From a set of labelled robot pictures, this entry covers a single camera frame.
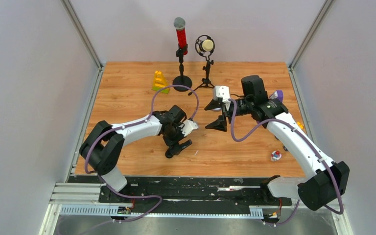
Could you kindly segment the black earbud charging case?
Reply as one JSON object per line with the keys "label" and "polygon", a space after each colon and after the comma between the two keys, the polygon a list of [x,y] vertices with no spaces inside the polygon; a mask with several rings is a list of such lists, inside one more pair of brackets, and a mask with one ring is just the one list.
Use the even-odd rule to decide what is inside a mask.
{"label": "black earbud charging case", "polygon": [[171,159],[175,155],[179,155],[179,153],[180,151],[177,148],[168,148],[165,152],[165,157]]}

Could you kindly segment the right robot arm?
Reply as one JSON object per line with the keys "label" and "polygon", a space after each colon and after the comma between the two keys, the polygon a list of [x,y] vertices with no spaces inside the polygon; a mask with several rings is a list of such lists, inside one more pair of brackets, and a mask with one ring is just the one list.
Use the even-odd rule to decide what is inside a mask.
{"label": "right robot arm", "polygon": [[[238,99],[231,98],[227,86],[213,88],[213,98],[205,110],[220,108],[222,114],[206,128],[230,131],[233,140],[241,142],[262,126],[282,143],[305,174],[303,178],[269,178],[261,186],[262,202],[270,205],[281,197],[291,198],[301,200],[309,209],[316,211],[337,200],[339,210],[336,214],[342,214],[342,195],[346,191],[349,166],[344,161],[334,161],[308,138],[302,125],[283,104],[282,91],[276,90],[268,95],[263,79],[258,75],[242,78],[241,86],[243,95]],[[234,133],[235,118],[243,115],[251,115],[257,125],[244,137],[237,138]]]}

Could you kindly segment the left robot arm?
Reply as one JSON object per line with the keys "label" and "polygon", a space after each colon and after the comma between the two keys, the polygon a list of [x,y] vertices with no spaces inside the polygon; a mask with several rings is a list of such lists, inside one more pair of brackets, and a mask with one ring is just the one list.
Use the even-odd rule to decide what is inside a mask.
{"label": "left robot arm", "polygon": [[113,198],[125,202],[130,197],[130,188],[117,168],[122,148],[147,137],[162,136],[167,146],[165,156],[172,158],[192,144],[191,140],[182,140],[197,129],[197,123],[187,118],[177,105],[168,111],[154,111],[151,115],[126,123],[109,124],[102,120],[84,140],[79,154],[112,188]]}

